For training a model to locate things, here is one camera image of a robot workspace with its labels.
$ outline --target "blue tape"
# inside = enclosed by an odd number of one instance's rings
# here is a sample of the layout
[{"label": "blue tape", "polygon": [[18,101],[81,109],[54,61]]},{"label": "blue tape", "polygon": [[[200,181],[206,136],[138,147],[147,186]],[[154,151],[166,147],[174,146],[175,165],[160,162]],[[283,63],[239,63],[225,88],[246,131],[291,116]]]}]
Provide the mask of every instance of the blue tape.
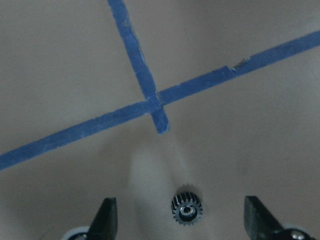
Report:
[{"label": "blue tape", "polygon": [[224,66],[218,70],[185,81],[180,85],[162,90],[158,93],[161,105],[165,106],[317,46],[320,46],[320,31],[310,33],[255,54],[233,69]]},{"label": "blue tape", "polygon": [[137,102],[69,127],[0,155],[0,170],[158,110],[159,107],[148,101]]},{"label": "blue tape", "polygon": [[[142,93],[148,99],[156,94],[156,84],[140,50],[126,6],[122,0],[108,0],[108,3]],[[163,108],[152,112],[151,116],[158,133],[162,134],[169,129],[169,121]]]}]

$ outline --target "metal gear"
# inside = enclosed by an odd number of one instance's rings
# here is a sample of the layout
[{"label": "metal gear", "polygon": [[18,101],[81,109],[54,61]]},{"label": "metal gear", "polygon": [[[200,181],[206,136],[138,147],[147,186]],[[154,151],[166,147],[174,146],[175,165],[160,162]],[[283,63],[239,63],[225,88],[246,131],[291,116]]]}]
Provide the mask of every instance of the metal gear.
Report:
[{"label": "metal gear", "polygon": [[201,202],[193,192],[182,192],[171,202],[173,218],[182,225],[193,225],[203,215]]}]

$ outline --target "gear hub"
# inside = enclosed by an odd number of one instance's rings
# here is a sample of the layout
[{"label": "gear hub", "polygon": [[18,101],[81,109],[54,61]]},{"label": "gear hub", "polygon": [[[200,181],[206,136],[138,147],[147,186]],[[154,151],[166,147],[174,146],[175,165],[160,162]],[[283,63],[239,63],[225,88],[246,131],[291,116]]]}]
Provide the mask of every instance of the gear hub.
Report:
[{"label": "gear hub", "polygon": [[203,214],[201,202],[193,192],[182,192],[171,202],[173,218],[182,225],[193,225]]}]

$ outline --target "screw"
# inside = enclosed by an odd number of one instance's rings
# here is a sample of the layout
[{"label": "screw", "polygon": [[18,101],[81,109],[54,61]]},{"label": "screw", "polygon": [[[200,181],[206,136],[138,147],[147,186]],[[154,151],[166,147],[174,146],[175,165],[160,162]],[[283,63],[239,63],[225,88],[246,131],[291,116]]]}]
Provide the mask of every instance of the screw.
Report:
[{"label": "screw", "polygon": [[292,230],[291,237],[294,240],[304,240],[306,238],[305,234],[299,230]]}]

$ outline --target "small black gear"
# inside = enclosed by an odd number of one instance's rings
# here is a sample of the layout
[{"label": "small black gear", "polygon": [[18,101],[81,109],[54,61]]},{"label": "small black gear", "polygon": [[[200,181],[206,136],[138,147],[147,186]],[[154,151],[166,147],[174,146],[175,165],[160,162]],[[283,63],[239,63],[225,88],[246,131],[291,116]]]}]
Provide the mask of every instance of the small black gear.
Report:
[{"label": "small black gear", "polygon": [[182,192],[171,202],[173,218],[179,224],[193,225],[203,215],[201,202],[193,192]]}]

